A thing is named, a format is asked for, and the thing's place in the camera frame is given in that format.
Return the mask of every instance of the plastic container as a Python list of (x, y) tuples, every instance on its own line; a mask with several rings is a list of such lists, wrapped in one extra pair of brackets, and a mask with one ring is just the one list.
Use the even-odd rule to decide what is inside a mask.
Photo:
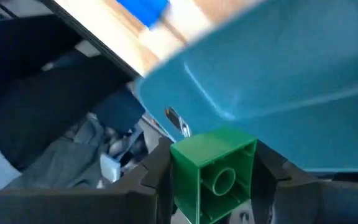
[(172, 139), (242, 128), (308, 171), (358, 171), (358, 1), (266, 1), (137, 83)]

